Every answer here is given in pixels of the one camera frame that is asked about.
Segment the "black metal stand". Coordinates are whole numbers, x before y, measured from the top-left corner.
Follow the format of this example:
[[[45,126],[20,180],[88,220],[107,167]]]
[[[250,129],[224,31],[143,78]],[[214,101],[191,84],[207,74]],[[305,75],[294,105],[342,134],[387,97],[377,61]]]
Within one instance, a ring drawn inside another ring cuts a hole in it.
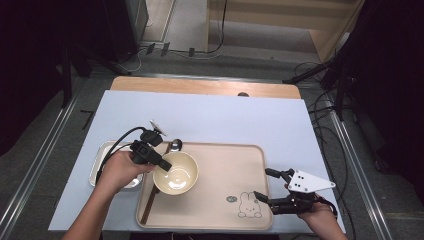
[[[84,46],[78,44],[67,44],[62,47],[63,108],[70,103],[73,96],[71,66],[74,66],[78,73],[88,77],[91,70],[87,62],[87,58],[103,65],[118,76],[131,75],[129,70],[125,70],[123,67],[118,67],[112,64],[110,61],[107,61]]]
[[[324,76],[321,79],[321,88],[329,91],[331,89],[336,89],[336,99],[335,99],[335,112],[336,116],[340,121],[344,121],[343,118],[343,98],[345,95],[346,82],[348,81],[346,61],[348,59],[348,54],[345,51],[340,50],[334,54],[328,61],[320,63],[306,72],[295,75],[291,79],[283,80],[283,84],[298,84],[318,73],[325,72]]]

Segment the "beige rabbit print tray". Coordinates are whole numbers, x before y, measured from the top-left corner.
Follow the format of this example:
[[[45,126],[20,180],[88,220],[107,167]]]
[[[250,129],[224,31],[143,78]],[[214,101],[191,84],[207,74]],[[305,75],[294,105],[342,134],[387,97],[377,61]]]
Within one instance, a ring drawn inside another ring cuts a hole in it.
[[[263,231],[273,223],[269,207],[254,192],[267,194],[265,157],[256,145],[189,143],[182,151],[197,162],[195,185],[168,195],[144,176],[136,212],[143,228],[217,231]]]

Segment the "dark cabinet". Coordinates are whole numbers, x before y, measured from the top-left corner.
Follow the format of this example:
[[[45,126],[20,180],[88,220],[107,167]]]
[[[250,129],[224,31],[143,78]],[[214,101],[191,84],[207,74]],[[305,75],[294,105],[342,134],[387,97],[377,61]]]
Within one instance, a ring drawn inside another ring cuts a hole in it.
[[[149,14],[146,0],[102,0],[105,10],[105,57],[123,62],[138,52]]]

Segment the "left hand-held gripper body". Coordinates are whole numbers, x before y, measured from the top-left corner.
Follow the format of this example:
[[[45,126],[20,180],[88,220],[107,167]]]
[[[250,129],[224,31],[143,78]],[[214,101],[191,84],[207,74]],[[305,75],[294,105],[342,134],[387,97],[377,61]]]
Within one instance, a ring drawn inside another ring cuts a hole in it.
[[[155,151],[155,147],[163,142],[162,136],[165,133],[154,120],[151,120],[150,124],[153,129],[148,130],[142,127],[140,139],[130,145],[133,152],[132,161],[135,164],[160,165],[163,162],[162,156]]]

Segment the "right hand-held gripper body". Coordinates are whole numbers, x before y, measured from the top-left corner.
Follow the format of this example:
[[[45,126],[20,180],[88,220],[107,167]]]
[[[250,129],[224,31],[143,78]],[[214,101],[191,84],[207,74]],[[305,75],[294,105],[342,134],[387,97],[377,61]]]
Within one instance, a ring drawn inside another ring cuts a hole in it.
[[[289,169],[280,172],[282,174],[280,178],[286,182],[289,195],[285,198],[269,199],[267,204],[274,215],[305,213],[314,203],[326,204],[332,209],[333,214],[336,214],[335,205],[317,195],[317,191],[334,188],[336,186],[334,182],[301,170]]]

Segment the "small metal tray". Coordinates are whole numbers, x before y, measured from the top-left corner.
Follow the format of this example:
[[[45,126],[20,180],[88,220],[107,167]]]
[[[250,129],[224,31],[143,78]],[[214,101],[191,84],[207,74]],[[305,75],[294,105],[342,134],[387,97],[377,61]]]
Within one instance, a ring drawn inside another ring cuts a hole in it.
[[[92,186],[95,186],[98,170],[100,169],[100,166],[104,157],[109,151],[112,151],[112,152],[116,150],[130,151],[129,142],[119,143],[115,148],[113,148],[114,144],[115,144],[114,141],[106,141],[99,147],[99,150],[94,159],[91,173],[89,176],[89,182]],[[143,180],[143,175],[139,174],[135,179],[133,179],[129,184],[125,186],[125,189],[132,189],[137,187],[138,185],[141,184],[142,180]]]

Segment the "person's right hand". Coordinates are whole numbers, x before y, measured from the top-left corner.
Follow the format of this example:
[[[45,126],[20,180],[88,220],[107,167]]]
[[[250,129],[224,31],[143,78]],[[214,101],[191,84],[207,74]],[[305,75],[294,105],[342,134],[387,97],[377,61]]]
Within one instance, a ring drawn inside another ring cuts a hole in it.
[[[314,203],[309,211],[298,214],[298,217],[317,235],[323,234],[331,227],[338,226],[332,209],[323,203]]]

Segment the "metal floor rail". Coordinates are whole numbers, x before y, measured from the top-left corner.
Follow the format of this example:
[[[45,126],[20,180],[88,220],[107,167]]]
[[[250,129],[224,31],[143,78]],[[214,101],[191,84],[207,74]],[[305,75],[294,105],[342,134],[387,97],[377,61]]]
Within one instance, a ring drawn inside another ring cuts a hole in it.
[[[380,204],[362,168],[360,158],[353,146],[345,123],[339,120],[336,113],[331,114],[331,119],[338,134],[338,138],[341,141],[342,148],[347,155],[347,162],[357,183],[367,214],[376,232],[377,239],[394,240]]]
[[[69,103],[60,110],[53,126],[49,130],[29,169],[24,175],[23,180],[12,195],[5,209],[5,213],[0,219],[0,240],[8,239],[74,109],[75,102],[76,98],[73,97]]]

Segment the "dark curtain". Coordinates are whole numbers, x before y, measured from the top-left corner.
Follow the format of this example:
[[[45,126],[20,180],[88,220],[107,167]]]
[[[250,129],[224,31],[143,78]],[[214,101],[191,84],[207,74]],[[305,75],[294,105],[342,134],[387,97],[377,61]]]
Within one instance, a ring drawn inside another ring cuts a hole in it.
[[[62,47],[88,48],[99,0],[0,0],[0,156],[61,90]]]
[[[380,169],[424,204],[424,0],[365,0],[343,49]]]

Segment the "cream bowl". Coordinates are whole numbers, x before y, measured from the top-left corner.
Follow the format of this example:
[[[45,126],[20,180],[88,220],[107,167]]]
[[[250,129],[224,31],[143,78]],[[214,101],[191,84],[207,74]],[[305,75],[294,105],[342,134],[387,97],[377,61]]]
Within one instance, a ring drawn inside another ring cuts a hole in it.
[[[188,153],[177,151],[163,156],[171,164],[168,171],[158,167],[153,173],[155,186],[168,195],[180,195],[189,191],[196,183],[199,168],[196,160]]]

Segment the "person's left hand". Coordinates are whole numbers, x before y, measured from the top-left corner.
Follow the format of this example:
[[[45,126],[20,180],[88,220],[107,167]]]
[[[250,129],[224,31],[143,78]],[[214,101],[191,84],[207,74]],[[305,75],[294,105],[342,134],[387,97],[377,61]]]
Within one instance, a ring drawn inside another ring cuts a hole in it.
[[[151,164],[135,164],[129,151],[117,151],[106,162],[93,195],[98,199],[112,199],[139,174],[155,169]]]

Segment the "light wooden shelf unit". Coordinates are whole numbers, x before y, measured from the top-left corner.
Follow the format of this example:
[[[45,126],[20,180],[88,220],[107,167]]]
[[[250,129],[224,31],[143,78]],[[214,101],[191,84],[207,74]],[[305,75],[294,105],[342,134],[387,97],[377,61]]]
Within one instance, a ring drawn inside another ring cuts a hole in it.
[[[228,0],[226,20],[307,29],[321,62],[351,32],[366,0]]]

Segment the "metal spoon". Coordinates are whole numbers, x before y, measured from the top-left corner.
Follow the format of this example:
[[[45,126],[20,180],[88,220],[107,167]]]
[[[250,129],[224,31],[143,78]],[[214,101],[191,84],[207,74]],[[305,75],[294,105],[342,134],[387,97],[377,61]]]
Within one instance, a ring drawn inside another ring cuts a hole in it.
[[[167,145],[165,153],[178,152],[182,149],[182,145],[183,143],[180,139],[174,139]]]

